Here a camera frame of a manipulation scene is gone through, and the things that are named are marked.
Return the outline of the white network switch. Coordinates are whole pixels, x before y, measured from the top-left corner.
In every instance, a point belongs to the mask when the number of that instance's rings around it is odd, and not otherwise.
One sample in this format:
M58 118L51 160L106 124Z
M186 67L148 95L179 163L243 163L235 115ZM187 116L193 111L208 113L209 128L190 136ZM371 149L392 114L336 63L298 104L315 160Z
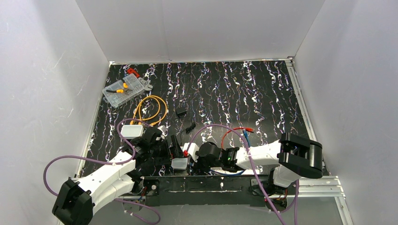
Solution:
M174 158L171 161L171 167L174 170L186 170L188 166L188 158Z
M142 125L123 125L120 131L121 135L127 140L141 137L143 132L144 127Z

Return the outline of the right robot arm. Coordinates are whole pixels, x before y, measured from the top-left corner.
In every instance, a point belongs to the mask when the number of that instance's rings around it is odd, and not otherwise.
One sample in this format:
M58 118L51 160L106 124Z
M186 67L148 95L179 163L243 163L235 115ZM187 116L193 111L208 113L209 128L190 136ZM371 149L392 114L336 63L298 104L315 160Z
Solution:
M199 147L192 144L188 154L206 172L213 167L236 173L256 166L274 165L269 182L282 188L301 177L322 177L322 145L291 133L283 133L278 141L248 149L222 149L213 142L206 142Z

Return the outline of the black adapter with cable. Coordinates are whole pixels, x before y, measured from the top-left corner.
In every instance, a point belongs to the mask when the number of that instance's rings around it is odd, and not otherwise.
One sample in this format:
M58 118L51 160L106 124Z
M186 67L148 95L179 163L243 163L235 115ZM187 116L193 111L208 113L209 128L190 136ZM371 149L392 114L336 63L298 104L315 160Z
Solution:
M184 136L190 135L193 130L196 128L196 122L192 117L190 109L185 106L179 106L174 109L174 112L179 120L179 140L180 143L184 144Z

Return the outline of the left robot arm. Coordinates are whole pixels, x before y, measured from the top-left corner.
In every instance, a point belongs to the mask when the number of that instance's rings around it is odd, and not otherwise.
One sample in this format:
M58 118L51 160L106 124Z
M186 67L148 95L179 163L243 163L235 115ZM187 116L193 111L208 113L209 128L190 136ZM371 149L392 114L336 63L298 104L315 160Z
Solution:
M101 168L76 181L65 181L52 208L52 214L65 225L87 225L102 207L112 201L123 202L122 195L140 187L138 195L158 194L160 185L144 183L143 170L136 170L136 157L153 146L167 147L165 129L143 125L124 125L118 131L128 148L109 162L99 161Z

